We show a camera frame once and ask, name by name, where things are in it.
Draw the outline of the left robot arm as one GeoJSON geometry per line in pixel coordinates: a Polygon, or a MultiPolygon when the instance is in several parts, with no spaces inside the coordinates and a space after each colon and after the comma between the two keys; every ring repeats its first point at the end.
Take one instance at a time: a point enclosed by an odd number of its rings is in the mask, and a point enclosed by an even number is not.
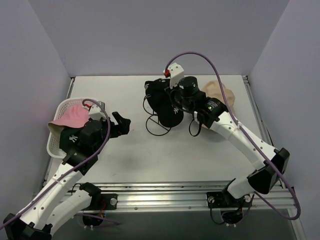
{"type": "Polygon", "coordinates": [[[79,211],[100,206],[101,190],[89,182],[83,183],[65,201],[62,198],[98,161],[109,139],[129,133],[131,120],[118,112],[112,115],[116,122],[104,117],[89,119],[78,132],[61,133],[66,156],[38,195],[17,214],[10,213],[4,219],[1,228],[9,240],[50,240],[79,211]]]}

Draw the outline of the dark green cap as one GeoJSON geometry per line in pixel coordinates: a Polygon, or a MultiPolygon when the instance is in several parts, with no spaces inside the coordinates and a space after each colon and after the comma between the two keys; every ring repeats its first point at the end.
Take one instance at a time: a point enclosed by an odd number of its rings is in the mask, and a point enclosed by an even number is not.
{"type": "Polygon", "coordinates": [[[80,140],[80,133],[83,128],[65,127],[59,138],[59,148],[68,154],[71,150],[85,149],[80,140]]]}

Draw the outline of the black baseball cap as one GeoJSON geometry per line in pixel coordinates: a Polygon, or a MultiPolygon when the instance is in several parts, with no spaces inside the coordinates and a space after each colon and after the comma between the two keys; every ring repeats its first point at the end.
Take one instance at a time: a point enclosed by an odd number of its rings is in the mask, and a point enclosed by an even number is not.
{"type": "Polygon", "coordinates": [[[183,118],[183,111],[172,105],[166,89],[170,90],[170,79],[158,78],[144,83],[145,95],[151,109],[157,114],[159,122],[166,128],[178,126],[183,118]]]}

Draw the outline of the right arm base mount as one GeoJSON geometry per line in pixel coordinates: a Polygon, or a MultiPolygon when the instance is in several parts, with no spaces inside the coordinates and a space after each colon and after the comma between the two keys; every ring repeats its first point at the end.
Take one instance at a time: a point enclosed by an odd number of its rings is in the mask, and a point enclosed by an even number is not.
{"type": "Polygon", "coordinates": [[[248,210],[252,206],[253,195],[246,194],[239,199],[233,198],[226,189],[222,191],[209,191],[206,193],[207,207],[209,208],[210,218],[214,224],[236,227],[240,224],[246,214],[244,208],[248,210]],[[220,221],[215,220],[213,210],[219,210],[220,221]]]}

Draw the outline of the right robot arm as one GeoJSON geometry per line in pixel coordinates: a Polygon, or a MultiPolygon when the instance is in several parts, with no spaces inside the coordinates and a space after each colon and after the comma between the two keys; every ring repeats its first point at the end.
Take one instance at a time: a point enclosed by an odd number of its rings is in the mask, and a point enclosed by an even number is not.
{"type": "Polygon", "coordinates": [[[245,195],[268,194],[284,174],[290,153],[264,142],[231,115],[227,106],[216,97],[209,97],[198,88],[194,76],[182,78],[177,86],[165,89],[175,107],[192,114],[200,126],[218,133],[236,147],[252,164],[254,171],[231,180],[222,190],[222,201],[232,207],[245,195]]]}

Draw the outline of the beige bucket hat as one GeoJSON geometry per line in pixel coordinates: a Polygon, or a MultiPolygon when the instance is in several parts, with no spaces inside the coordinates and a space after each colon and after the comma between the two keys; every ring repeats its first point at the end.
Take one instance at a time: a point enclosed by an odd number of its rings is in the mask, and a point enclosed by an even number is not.
{"type": "Polygon", "coordinates": [[[233,107],[236,99],[235,95],[230,89],[226,88],[224,84],[222,84],[222,90],[217,80],[209,81],[201,89],[201,91],[205,93],[207,98],[216,99],[216,102],[220,102],[218,104],[218,107],[215,107],[214,110],[209,113],[209,115],[215,116],[219,118],[219,120],[221,120],[221,114],[228,114],[229,129],[237,128],[237,119],[233,120],[232,116],[230,115],[235,113],[233,107]]]}

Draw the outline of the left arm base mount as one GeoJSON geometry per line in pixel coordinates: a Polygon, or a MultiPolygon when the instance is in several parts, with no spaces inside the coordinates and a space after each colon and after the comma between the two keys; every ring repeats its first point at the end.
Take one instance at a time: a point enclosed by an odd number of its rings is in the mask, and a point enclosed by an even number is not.
{"type": "Polygon", "coordinates": [[[86,191],[91,197],[91,201],[85,211],[98,211],[98,213],[81,213],[82,223],[85,227],[90,228],[103,228],[118,226],[119,223],[114,220],[107,220],[106,211],[113,211],[117,209],[118,194],[116,193],[103,193],[102,190],[92,183],[75,183],[71,189],[71,195],[76,194],[75,186],[78,185],[77,190],[86,191]]]}

